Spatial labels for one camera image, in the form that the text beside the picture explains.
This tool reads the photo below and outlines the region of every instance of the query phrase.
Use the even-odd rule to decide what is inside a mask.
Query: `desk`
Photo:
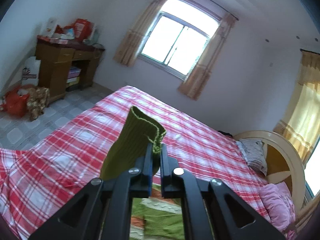
[[[68,73],[72,65],[81,69],[80,89],[92,86],[103,51],[104,49],[76,41],[63,45],[38,39],[36,59],[41,60],[39,86],[50,89],[49,102],[65,97]]]

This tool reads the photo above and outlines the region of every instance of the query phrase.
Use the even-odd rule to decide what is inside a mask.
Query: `red and white checkered bedspread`
[[[222,179],[268,221],[258,189],[267,182],[248,168],[233,139],[134,87],[124,87],[28,151],[0,149],[0,213],[27,239],[100,168],[135,105],[167,130],[168,154],[198,178]],[[154,178],[159,183],[159,173]]]

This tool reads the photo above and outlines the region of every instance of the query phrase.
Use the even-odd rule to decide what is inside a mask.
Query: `headboard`
[[[269,183],[284,181],[292,195],[295,212],[301,209],[306,182],[301,159],[291,145],[283,136],[269,131],[248,131],[234,136],[235,140],[257,138],[262,139],[264,155],[268,165],[266,179]]]

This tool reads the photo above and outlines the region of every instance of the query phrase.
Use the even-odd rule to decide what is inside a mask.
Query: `curtain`
[[[198,100],[211,76],[214,64],[235,21],[236,19],[229,13],[222,19],[220,26],[205,47],[199,60],[190,70],[183,83],[179,86],[178,90],[182,94],[187,95],[193,100]]]
[[[297,150],[306,166],[320,134],[320,55],[303,51],[300,76],[274,131]]]
[[[125,66],[132,66],[148,38],[148,32],[167,0],[153,0],[140,15],[136,23],[129,29],[117,48],[113,59]]]
[[[303,209],[299,211],[296,216],[295,226],[297,229],[297,233],[301,231],[309,221],[311,215],[316,209],[320,200],[320,193],[318,193],[311,202],[309,202]]]

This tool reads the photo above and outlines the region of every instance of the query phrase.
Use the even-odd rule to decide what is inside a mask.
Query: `silver bolt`
[[[222,185],[222,181],[219,180],[219,179],[212,179],[211,182],[216,186],[221,186]]]
[[[173,173],[176,175],[182,175],[184,173],[184,170],[183,170],[183,168],[175,168],[173,170]]]
[[[91,180],[91,184],[94,186],[99,185],[101,182],[102,182],[102,180],[99,178],[94,178],[93,180]]]
[[[140,170],[138,168],[131,168],[129,170],[129,173],[132,174],[132,175],[136,175],[140,172]]]

